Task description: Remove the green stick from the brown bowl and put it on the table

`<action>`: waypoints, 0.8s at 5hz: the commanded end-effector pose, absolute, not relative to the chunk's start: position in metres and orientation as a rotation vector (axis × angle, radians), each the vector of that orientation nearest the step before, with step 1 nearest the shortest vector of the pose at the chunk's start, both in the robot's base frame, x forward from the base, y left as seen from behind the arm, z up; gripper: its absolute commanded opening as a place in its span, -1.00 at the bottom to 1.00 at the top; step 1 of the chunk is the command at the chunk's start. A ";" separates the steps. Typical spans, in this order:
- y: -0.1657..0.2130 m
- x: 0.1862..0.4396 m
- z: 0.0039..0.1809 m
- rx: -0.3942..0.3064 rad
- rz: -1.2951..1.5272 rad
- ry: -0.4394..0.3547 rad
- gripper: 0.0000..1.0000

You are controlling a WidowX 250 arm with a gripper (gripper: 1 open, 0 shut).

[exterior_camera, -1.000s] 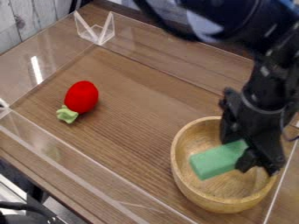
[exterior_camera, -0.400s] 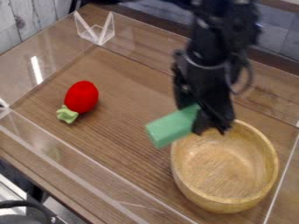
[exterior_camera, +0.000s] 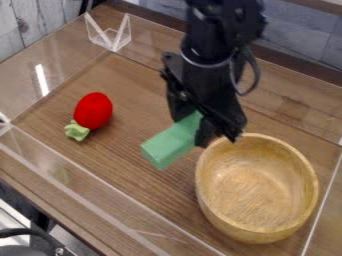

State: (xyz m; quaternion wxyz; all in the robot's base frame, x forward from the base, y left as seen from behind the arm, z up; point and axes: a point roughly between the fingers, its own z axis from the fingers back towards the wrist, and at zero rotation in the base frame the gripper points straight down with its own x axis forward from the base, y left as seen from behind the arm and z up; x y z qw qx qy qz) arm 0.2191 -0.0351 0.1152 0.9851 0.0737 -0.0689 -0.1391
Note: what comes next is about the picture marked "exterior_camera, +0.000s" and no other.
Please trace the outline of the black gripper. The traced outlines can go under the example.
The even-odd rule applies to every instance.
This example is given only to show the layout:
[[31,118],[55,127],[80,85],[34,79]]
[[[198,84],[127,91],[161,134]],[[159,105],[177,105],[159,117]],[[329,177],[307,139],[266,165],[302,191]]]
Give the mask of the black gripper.
[[226,75],[229,66],[199,67],[174,52],[162,54],[162,63],[161,77],[166,81],[173,120],[179,122],[195,111],[202,114],[195,146],[207,148],[222,136],[235,143],[247,125],[247,117]]

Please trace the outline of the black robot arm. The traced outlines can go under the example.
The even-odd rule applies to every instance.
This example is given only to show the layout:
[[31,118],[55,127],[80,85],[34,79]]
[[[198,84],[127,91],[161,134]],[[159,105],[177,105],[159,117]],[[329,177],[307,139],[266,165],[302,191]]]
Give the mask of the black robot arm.
[[258,87],[261,69],[250,50],[267,20],[263,0],[186,0],[186,33],[178,52],[162,55],[161,77],[174,121],[201,114],[195,145],[235,141],[247,125],[239,98]]

